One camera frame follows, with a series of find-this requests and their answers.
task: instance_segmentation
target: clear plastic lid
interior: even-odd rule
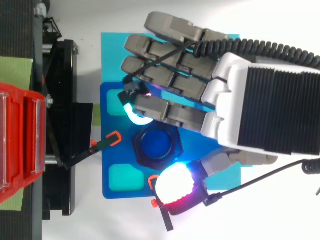
[[[0,92],[0,190],[8,187],[7,181],[7,98],[10,95]]]
[[[36,130],[35,130],[35,173],[45,170],[46,157],[46,101],[36,100]]]

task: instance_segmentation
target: coiled cable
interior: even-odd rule
[[[297,49],[270,41],[241,40],[240,38],[199,41],[193,49],[195,58],[211,57],[218,59],[225,53],[233,53],[240,57],[267,57],[320,70],[320,56],[315,56],[314,53],[303,51],[300,48]]]

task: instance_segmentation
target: orange clip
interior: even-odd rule
[[[107,139],[107,138],[110,138],[110,137],[113,136],[113,135],[117,135],[117,137],[119,138],[119,140],[117,140],[117,141],[115,141],[114,143],[110,144],[110,147],[113,147],[113,146],[117,145],[118,143],[120,143],[120,142],[122,141],[122,136],[121,136],[121,134],[120,134],[118,131],[114,131],[114,132],[108,134],[105,138],[106,138],[106,139]]]
[[[96,146],[98,143],[95,140],[91,140],[91,146],[94,147]]]
[[[150,176],[150,177],[148,178],[148,183],[149,183],[149,187],[150,187],[151,190],[154,189],[154,186],[152,186],[151,180],[152,180],[152,179],[157,179],[157,178],[159,178],[158,175],[152,175],[152,176]]]
[[[151,205],[153,208],[157,208],[159,206],[157,200],[155,199],[151,200]]]

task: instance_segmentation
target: red plastic box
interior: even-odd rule
[[[44,96],[0,83],[0,203],[43,173],[45,146]]]

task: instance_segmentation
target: black cable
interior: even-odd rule
[[[250,56],[267,57],[320,70],[320,56],[315,56],[312,52],[302,51],[300,48],[297,49],[270,41],[241,40],[239,38],[199,41],[193,49],[195,58],[211,57],[218,59],[225,53],[233,53],[244,58]]]
[[[225,192],[218,192],[218,193],[214,193],[209,195],[208,199],[204,202],[205,206],[209,206],[211,204],[216,203],[217,201],[219,201],[220,199],[222,199],[224,196],[235,193],[239,190],[242,190],[246,187],[249,187],[255,183],[258,183],[272,175],[275,175],[277,173],[282,172],[283,170],[289,169],[291,167],[294,167],[296,165],[302,164],[302,171],[305,174],[311,175],[311,174],[320,174],[320,159],[312,159],[312,160],[308,160],[308,159],[303,159],[303,160],[299,160],[299,161],[295,161],[292,162],[288,165],[285,165],[283,167],[280,167],[276,170],[273,170],[265,175],[262,175],[256,179],[253,179],[245,184],[242,184],[240,186],[237,186],[231,190],[225,191]]]

